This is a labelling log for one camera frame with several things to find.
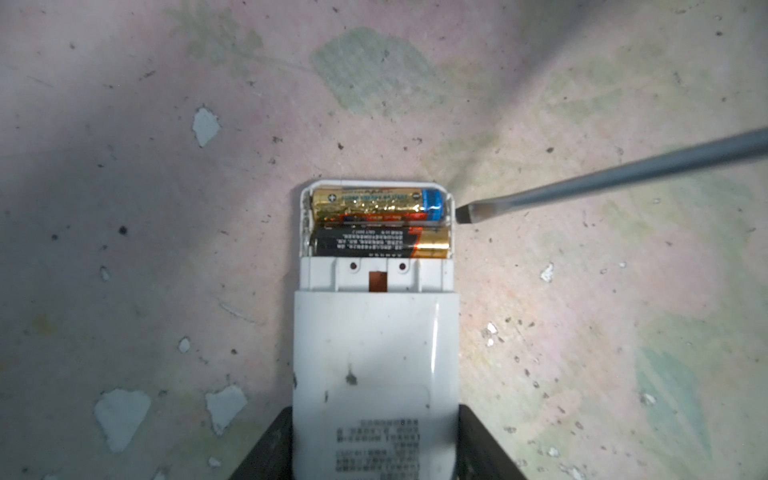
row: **gold battery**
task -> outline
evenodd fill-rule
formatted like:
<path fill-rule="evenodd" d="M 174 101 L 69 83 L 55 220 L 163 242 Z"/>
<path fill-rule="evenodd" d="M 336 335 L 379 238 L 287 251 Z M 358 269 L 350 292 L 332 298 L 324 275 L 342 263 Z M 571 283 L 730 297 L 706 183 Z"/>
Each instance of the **gold battery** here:
<path fill-rule="evenodd" d="M 312 192 L 316 223 L 382 223 L 442 219 L 442 192 L 434 188 L 318 188 Z"/>
<path fill-rule="evenodd" d="M 317 227 L 317 257 L 448 258 L 449 227 Z"/>

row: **peeling paint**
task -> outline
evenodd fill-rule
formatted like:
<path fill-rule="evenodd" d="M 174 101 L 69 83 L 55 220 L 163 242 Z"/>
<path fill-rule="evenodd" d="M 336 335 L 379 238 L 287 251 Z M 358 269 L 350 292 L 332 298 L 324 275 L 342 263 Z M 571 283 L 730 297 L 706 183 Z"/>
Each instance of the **peeling paint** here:
<path fill-rule="evenodd" d="M 243 390 L 237 385 L 230 385 L 220 392 L 206 393 L 205 405 L 210 413 L 210 426 L 214 433 L 218 436 L 224 434 L 224 430 L 247 403 Z"/>
<path fill-rule="evenodd" d="M 151 403 L 146 393 L 137 390 L 114 389 L 101 395 L 94 407 L 94 415 L 110 451 L 119 453 L 128 447 Z"/>

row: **stained concrete floor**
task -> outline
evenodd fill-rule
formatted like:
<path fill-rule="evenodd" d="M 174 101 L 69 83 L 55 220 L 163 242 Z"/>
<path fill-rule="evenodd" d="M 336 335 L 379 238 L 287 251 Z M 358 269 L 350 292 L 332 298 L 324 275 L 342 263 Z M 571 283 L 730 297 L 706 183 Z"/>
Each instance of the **stained concrete floor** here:
<path fill-rule="evenodd" d="M 226 478 L 290 403 L 303 185 L 467 201 L 763 126 L 767 22 L 762 0 L 1 3 L 3 478 Z M 529 478 L 768 478 L 767 185 L 755 164 L 459 230 L 462 401 Z"/>

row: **screwdriver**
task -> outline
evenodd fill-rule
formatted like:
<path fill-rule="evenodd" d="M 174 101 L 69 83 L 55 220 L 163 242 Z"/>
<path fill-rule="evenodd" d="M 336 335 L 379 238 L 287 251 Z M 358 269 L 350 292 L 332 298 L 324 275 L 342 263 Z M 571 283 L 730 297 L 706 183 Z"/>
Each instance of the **screwdriver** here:
<path fill-rule="evenodd" d="M 477 200 L 457 208 L 456 221 L 478 223 L 514 210 L 688 174 L 705 168 L 757 161 L 767 154 L 768 127 L 536 187 L 518 194 Z"/>

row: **white plastic device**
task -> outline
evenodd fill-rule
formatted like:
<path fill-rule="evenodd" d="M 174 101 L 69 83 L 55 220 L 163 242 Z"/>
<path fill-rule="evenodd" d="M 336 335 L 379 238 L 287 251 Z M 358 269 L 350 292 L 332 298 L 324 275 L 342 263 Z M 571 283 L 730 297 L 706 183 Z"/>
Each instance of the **white plastic device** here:
<path fill-rule="evenodd" d="M 458 295 L 449 258 L 313 257 L 319 187 L 437 188 L 422 182 L 321 180 L 301 193 L 294 303 L 296 480 L 450 480 L 458 435 Z M 369 272 L 387 291 L 369 292 Z"/>

